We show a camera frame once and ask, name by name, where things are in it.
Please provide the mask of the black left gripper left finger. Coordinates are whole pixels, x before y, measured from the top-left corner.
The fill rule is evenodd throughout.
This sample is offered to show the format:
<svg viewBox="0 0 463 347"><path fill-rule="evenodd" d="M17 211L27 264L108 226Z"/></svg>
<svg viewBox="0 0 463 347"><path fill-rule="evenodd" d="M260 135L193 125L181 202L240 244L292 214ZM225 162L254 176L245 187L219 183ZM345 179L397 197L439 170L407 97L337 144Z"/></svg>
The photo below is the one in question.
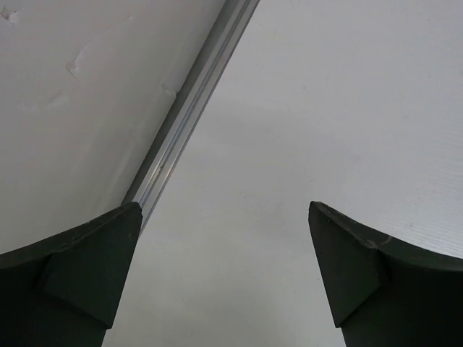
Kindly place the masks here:
<svg viewBox="0 0 463 347"><path fill-rule="evenodd" d="M136 202L1 255L2 346L101 346L143 221Z"/></svg>

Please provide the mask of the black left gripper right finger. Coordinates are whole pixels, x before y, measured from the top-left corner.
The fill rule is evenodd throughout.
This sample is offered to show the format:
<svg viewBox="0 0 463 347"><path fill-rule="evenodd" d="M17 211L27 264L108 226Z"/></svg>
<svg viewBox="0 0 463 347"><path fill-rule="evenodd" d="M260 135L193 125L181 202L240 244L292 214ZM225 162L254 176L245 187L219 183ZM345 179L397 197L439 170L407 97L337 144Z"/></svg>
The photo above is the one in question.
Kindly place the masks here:
<svg viewBox="0 0 463 347"><path fill-rule="evenodd" d="M308 223L347 346L461 346L462 260L362 225L322 202Z"/></svg>

